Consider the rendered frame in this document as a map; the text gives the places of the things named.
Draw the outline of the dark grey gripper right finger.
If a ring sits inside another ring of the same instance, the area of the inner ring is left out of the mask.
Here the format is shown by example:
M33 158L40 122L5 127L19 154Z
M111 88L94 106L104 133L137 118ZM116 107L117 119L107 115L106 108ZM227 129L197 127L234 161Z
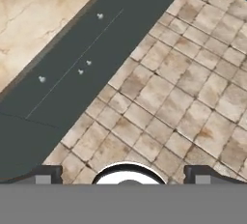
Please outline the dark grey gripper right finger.
M223 176L208 165L185 165L183 173L184 184L244 183L243 181Z

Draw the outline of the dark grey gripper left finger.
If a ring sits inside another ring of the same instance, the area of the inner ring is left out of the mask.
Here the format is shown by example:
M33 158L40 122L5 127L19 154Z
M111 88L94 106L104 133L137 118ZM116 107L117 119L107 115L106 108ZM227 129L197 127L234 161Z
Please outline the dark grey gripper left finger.
M63 167L61 165L40 165L31 172L7 180L0 180L0 184L62 184Z

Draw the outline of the dark grey cabinet end panel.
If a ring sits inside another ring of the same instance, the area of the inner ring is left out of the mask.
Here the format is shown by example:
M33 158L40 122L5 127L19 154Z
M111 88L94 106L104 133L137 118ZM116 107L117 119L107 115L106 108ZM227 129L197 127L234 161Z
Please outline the dark grey cabinet end panel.
M61 134L55 126L0 113L0 181L25 175L42 164Z

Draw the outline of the white and black round object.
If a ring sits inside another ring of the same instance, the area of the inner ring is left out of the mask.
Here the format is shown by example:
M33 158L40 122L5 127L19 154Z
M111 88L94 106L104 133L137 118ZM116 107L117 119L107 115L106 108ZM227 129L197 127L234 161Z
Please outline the white and black round object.
M166 184L150 167L134 161L121 161L104 167L92 184Z

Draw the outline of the dark grey cabinet run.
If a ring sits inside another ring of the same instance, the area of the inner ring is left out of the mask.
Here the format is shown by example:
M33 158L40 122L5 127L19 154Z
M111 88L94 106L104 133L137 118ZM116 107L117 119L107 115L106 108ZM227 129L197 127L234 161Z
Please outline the dark grey cabinet run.
M71 127L173 1L90 0L4 91L0 113Z

